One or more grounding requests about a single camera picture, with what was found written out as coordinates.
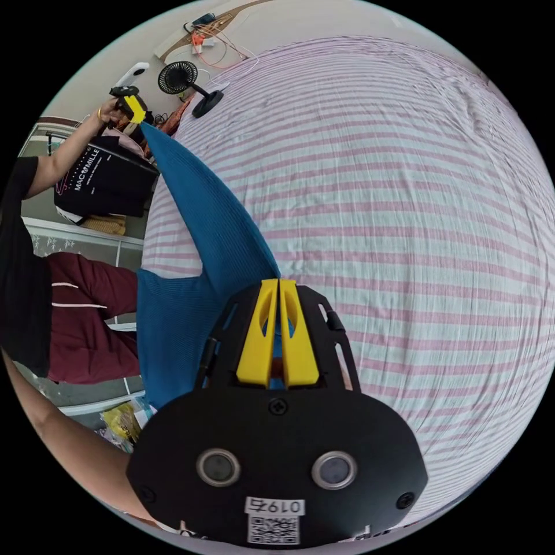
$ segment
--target bed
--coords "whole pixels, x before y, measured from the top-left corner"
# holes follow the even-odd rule
[[[388,39],[271,50],[220,74],[175,136],[235,193],[283,277],[323,293],[363,392],[415,432],[429,482],[400,524],[472,488],[555,364],[555,192],[516,112],[455,62]],[[201,262],[163,178],[142,265]]]

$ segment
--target screw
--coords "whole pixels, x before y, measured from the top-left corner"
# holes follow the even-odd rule
[[[154,503],[156,501],[156,493],[154,493],[149,487],[141,486],[139,493],[143,501],[146,503]]]
[[[274,416],[283,416],[287,412],[288,406],[283,399],[272,399],[268,405],[270,414]]]
[[[400,510],[408,509],[415,501],[415,495],[408,491],[407,493],[403,493],[399,499],[397,499],[397,508]]]

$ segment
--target qr code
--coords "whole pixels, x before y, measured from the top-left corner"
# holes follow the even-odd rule
[[[249,543],[298,545],[299,517],[264,517],[249,515]]]

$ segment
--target hand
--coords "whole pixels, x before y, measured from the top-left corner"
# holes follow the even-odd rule
[[[116,102],[117,98],[112,98],[100,107],[98,117],[102,123],[110,123],[110,121],[117,123],[124,117],[124,113],[122,111],[116,110]]]

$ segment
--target black fan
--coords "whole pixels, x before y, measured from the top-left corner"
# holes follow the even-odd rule
[[[168,64],[158,75],[158,86],[167,94],[180,94],[189,87],[204,97],[193,109],[194,117],[201,117],[223,98],[221,91],[206,92],[195,85],[198,71],[197,66],[191,62],[179,61]]]

